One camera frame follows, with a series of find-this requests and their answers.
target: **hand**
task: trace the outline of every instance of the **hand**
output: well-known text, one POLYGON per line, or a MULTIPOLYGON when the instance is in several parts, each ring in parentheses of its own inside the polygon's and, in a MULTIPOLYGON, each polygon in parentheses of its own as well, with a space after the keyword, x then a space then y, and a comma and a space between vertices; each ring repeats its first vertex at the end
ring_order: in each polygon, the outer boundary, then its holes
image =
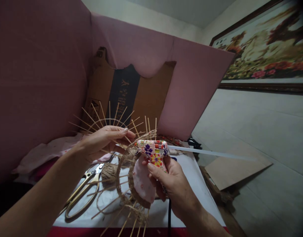
POLYGON ((168 197, 171 199, 172 211, 185 223, 190 215, 195 215, 202 209, 202 205, 191 189, 181 165, 170 156, 164 157, 164 163, 168 173, 151 163, 147 164, 150 171, 149 179, 163 201, 166 197, 160 182, 166 187, 168 197))
POLYGON ((135 134, 129 131, 128 128, 105 126, 93 134, 88 135, 85 139, 77 143, 71 150, 73 152, 81 151, 85 159, 89 163, 92 163, 94 160, 99 159, 106 154, 102 149, 108 152, 116 151, 123 154, 125 150, 116 146, 115 142, 112 140, 115 140, 120 144, 129 145, 125 136, 127 136, 131 142, 134 141, 135 134))

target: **fingernail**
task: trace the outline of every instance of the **fingernail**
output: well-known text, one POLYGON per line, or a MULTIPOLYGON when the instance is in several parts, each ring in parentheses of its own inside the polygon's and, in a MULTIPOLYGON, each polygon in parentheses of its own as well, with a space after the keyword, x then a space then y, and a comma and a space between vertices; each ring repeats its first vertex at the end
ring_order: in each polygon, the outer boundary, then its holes
POLYGON ((152 164, 152 163, 148 163, 147 164, 147 168, 150 170, 150 171, 153 171, 155 169, 155 166, 152 164))

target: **ceiling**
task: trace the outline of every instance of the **ceiling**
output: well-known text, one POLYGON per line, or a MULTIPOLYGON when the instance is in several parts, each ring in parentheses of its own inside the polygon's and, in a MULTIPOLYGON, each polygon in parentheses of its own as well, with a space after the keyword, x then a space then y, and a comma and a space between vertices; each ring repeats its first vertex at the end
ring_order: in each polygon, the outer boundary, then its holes
POLYGON ((128 0, 178 20, 205 28, 235 0, 128 0))

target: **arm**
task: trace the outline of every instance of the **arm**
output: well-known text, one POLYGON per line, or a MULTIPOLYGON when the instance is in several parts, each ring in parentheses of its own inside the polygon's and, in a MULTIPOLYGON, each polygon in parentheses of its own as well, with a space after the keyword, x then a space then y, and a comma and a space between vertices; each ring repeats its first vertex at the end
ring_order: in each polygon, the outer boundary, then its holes
POLYGON ((191 236, 230 236, 219 222, 203 208, 191 189, 180 164, 169 156, 164 158, 164 163, 169 174, 148 163, 149 178, 157 187, 157 194, 163 201, 165 196, 161 191, 160 182, 166 187, 171 199, 172 211, 182 220, 191 236))
POLYGON ((119 127, 106 126, 75 145, 63 155, 47 174, 0 218, 0 236, 46 236, 59 212, 84 172, 96 158, 105 153, 101 149, 120 153, 113 139, 135 134, 119 127))

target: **purple flower print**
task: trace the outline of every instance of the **purple flower print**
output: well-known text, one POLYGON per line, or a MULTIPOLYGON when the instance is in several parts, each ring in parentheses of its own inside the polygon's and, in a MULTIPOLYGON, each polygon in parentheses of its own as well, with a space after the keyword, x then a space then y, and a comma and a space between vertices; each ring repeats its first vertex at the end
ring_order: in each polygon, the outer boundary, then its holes
POLYGON ((147 155, 152 155, 151 154, 152 149, 151 149, 150 145, 146 144, 146 146, 144 147, 144 150, 147 155))

